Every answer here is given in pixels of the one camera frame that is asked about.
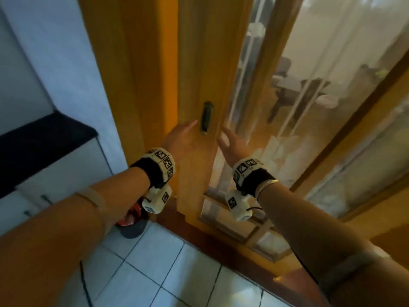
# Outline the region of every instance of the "person's left hand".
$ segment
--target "person's left hand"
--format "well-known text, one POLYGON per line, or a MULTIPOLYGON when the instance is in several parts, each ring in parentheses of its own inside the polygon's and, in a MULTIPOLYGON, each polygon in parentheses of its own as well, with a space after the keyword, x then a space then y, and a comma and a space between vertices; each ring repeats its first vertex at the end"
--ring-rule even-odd
POLYGON ((162 147, 172 154, 176 163, 193 149, 194 144, 189 140, 189 131, 196 124, 197 120, 177 124, 163 140, 162 147))

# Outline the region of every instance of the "black cord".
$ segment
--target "black cord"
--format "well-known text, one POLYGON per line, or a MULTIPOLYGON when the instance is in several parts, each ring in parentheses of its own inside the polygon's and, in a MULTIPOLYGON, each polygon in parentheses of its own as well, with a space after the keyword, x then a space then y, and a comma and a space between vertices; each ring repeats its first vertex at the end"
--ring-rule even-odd
POLYGON ((94 307, 92 304, 92 300, 89 297, 88 289, 87 289, 87 284, 85 283, 85 277, 84 277, 84 267, 82 266, 82 261, 79 261, 79 271, 81 273, 81 282, 82 282, 82 287, 84 288, 85 296, 87 298, 88 306, 89 307, 94 307))
POLYGON ((260 207, 250 207, 250 208, 246 209, 246 211, 249 211, 249 210, 251 210, 251 209, 260 209, 260 210, 263 210, 263 209, 260 208, 260 207))

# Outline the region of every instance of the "tile floor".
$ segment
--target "tile floor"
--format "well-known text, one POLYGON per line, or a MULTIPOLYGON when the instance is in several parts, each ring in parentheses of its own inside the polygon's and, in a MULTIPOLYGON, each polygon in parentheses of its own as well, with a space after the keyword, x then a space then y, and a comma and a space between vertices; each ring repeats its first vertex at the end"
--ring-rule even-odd
MULTIPOLYGON (((84 275, 95 307, 288 306, 156 223, 135 239, 114 228, 84 261, 84 275)), ((79 271, 57 306, 88 306, 79 271)))

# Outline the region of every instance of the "white cabinet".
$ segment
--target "white cabinet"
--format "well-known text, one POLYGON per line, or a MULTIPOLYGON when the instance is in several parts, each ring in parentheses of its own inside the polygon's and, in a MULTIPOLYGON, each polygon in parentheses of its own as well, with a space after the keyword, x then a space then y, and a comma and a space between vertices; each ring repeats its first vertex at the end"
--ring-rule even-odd
POLYGON ((0 199, 0 235, 38 213, 33 205, 19 191, 14 191, 0 199))
POLYGON ((57 160, 16 189, 43 209, 111 176, 96 138, 57 160))

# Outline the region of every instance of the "white tracking device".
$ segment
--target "white tracking device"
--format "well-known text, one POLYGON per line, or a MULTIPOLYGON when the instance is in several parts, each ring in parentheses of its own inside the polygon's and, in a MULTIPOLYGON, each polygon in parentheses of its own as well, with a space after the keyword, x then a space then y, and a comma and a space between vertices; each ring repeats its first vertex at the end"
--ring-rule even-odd
POLYGON ((152 187, 142 201, 142 206, 147 212, 161 213, 171 195, 172 189, 168 184, 165 184, 161 189, 152 187))
POLYGON ((225 195, 230 212, 237 221, 245 221, 252 217, 253 211, 249 203, 251 197, 251 195, 243 196, 238 190, 228 191, 225 195))

